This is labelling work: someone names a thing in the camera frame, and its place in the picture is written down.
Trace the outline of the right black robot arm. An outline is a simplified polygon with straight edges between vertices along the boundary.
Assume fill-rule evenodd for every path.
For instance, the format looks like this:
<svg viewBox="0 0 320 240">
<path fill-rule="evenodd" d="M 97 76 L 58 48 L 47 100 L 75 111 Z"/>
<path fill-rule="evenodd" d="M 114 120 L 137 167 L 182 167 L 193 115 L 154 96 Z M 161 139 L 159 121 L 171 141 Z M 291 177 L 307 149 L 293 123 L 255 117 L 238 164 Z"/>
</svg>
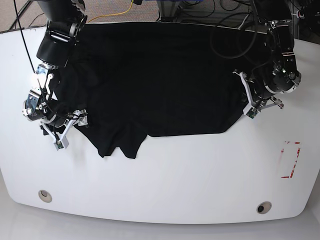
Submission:
<svg viewBox="0 0 320 240">
<path fill-rule="evenodd" d="M 29 121 L 39 121 L 44 135 L 52 137 L 57 150 L 66 149 L 67 133 L 75 125 L 87 126 L 88 113 L 85 109 L 64 110 L 62 102 L 53 98 L 54 87 L 50 83 L 58 78 L 54 71 L 66 67 L 88 17 L 82 0 L 40 0 L 38 5 L 47 17 L 46 31 L 36 55 L 41 64 L 34 69 L 35 83 L 22 113 Z"/>
</svg>

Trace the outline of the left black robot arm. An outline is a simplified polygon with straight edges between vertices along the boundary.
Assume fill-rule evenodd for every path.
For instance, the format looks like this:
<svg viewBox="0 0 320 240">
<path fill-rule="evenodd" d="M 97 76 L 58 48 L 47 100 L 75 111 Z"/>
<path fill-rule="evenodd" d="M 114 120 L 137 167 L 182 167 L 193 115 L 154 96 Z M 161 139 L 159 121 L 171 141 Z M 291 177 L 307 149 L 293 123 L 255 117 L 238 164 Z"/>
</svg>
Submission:
<svg viewBox="0 0 320 240">
<path fill-rule="evenodd" d="M 283 102 L 276 95 L 295 91 L 301 83 L 302 75 L 297 69 L 295 43 L 289 26 L 292 17 L 288 5 L 283 0 L 252 0 L 250 6 L 255 30 L 246 49 L 236 55 L 223 55 L 214 48 L 215 31 L 211 32 L 209 43 L 211 50 L 221 58 L 246 57 L 258 36 L 258 26 L 268 27 L 264 40 L 268 59 L 263 63 L 253 61 L 250 75 L 243 71 L 233 71 L 240 77 L 244 87 L 244 99 L 233 112 L 237 116 L 245 115 L 253 119 L 264 109 L 274 106 L 283 108 Z"/>
</svg>

